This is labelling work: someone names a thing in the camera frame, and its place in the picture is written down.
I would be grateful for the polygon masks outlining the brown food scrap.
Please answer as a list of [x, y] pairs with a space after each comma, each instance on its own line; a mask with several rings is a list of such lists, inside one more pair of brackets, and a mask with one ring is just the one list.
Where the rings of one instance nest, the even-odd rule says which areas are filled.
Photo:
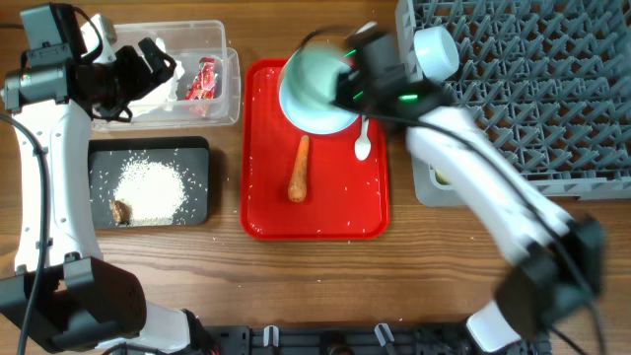
[[127, 226], [131, 220], [129, 207], [119, 200], [113, 200], [109, 203], [112, 219], [117, 225]]

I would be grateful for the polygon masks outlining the green bowl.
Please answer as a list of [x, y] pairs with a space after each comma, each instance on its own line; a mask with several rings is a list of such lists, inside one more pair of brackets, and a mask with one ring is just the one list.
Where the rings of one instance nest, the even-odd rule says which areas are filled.
[[283, 70], [281, 87], [300, 106], [333, 110], [338, 76], [350, 71], [341, 49], [317, 42], [297, 50]]

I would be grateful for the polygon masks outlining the light blue plate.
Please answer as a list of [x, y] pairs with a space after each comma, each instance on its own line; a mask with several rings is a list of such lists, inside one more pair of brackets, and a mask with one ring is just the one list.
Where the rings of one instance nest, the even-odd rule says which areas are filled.
[[311, 109], [301, 104], [282, 83], [279, 88], [279, 104], [285, 117], [297, 128], [310, 134], [328, 135], [341, 132], [354, 123], [358, 114], [338, 107]]

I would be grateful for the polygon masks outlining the orange carrot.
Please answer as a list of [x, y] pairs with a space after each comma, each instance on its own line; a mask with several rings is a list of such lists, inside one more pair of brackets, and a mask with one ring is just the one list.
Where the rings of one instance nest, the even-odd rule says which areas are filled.
[[288, 197], [293, 202], [302, 202], [307, 196], [309, 151], [310, 138], [308, 135], [303, 135], [299, 142], [295, 164], [288, 186]]

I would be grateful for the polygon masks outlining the blue bowl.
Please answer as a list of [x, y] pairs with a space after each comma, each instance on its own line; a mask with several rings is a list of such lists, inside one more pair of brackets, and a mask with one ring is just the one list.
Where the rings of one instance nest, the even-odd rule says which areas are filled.
[[459, 66], [456, 42], [442, 26], [417, 31], [414, 53], [423, 75], [434, 82], [444, 82]]

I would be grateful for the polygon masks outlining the yellow cup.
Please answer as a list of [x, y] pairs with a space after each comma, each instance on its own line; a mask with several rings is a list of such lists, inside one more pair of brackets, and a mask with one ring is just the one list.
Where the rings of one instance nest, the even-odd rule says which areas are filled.
[[449, 185], [449, 180], [438, 170], [435, 170], [435, 179], [436, 182], [441, 185]]

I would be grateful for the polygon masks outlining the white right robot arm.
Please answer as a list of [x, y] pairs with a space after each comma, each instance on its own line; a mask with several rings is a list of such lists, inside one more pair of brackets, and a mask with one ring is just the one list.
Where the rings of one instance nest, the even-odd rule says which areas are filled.
[[600, 224], [575, 220], [530, 185], [439, 85], [412, 81], [389, 33], [365, 26], [346, 43], [353, 69], [339, 76], [334, 104], [405, 127], [410, 154], [446, 175], [512, 266], [493, 299], [465, 323], [474, 346], [495, 353], [586, 308], [604, 353], [595, 305], [603, 288]]

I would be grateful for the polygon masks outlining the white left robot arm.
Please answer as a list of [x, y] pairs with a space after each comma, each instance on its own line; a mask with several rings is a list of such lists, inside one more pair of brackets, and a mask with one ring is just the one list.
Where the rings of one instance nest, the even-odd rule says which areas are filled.
[[94, 119], [127, 122], [129, 104], [167, 82], [175, 61], [149, 39], [102, 62], [87, 48], [83, 11], [47, 3], [24, 10], [29, 47], [1, 92], [18, 137], [22, 232], [1, 312], [48, 353], [217, 354], [220, 342], [189, 310], [149, 303], [138, 278], [105, 261], [88, 181]]

